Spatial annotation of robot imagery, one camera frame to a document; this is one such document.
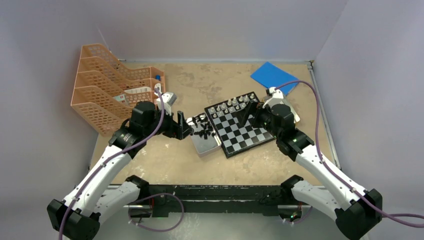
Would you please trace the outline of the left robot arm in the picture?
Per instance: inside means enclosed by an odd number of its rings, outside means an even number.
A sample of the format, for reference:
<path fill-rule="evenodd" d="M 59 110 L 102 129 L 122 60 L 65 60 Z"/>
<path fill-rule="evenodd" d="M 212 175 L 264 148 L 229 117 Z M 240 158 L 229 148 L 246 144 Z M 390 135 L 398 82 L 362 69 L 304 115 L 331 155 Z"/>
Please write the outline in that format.
<path fill-rule="evenodd" d="M 174 198 L 175 195 L 168 192 L 152 194 L 149 183 L 135 175 L 114 191 L 106 193 L 106 190 L 150 138 L 162 134 L 183 140 L 192 132 L 182 111 L 177 111 L 177 121 L 174 121 L 163 105 L 157 107 L 149 101 L 138 102 L 81 183 L 63 200 L 53 199 L 48 204 L 47 213 L 53 229 L 58 231 L 58 239 L 92 240 L 101 224 L 123 206 L 142 205 L 156 197 Z"/>

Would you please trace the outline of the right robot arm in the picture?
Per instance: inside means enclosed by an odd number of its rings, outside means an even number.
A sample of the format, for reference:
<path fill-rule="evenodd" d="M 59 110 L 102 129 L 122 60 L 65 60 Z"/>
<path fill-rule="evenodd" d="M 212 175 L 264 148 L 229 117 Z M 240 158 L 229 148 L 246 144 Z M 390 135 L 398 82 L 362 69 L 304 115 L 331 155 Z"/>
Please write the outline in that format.
<path fill-rule="evenodd" d="M 289 106 L 275 104 L 265 106 L 250 101 L 236 113 L 242 127 L 250 122 L 254 128 L 267 130 L 276 140 L 280 152 L 308 170 L 325 189 L 311 186 L 294 175 L 282 183 L 280 196 L 288 204 L 296 200 L 304 202 L 335 221 L 340 232 L 350 240 L 359 240 L 375 227 L 382 214 L 383 197 L 376 189 L 367 190 L 340 171 L 329 161 L 317 144 L 296 128 Z"/>

